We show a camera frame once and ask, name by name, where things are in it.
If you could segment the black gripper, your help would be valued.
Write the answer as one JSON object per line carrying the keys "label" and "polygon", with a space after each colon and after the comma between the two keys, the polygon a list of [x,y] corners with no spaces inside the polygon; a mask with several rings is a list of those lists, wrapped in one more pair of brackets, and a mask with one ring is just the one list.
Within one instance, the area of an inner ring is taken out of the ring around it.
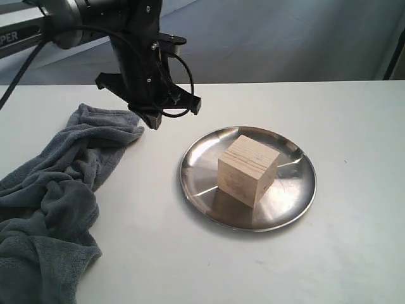
{"label": "black gripper", "polygon": [[120,73],[100,73],[95,79],[99,90],[107,89],[125,101],[132,111],[186,110],[197,115],[201,98],[175,85],[168,69],[168,51],[161,51],[160,31],[131,32],[120,28],[110,35]]}

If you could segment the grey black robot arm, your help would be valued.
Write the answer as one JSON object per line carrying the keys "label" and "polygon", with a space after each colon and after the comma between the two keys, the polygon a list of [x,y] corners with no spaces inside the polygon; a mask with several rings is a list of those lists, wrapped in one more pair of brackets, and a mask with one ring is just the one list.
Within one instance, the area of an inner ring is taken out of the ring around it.
{"label": "grey black robot arm", "polygon": [[31,53],[1,98],[5,103],[42,48],[71,49],[109,38],[120,73],[102,73],[96,83],[136,112],[170,118],[197,114],[201,100],[175,85],[168,58],[186,39],[162,33],[161,1],[20,1],[1,5],[1,56]]}

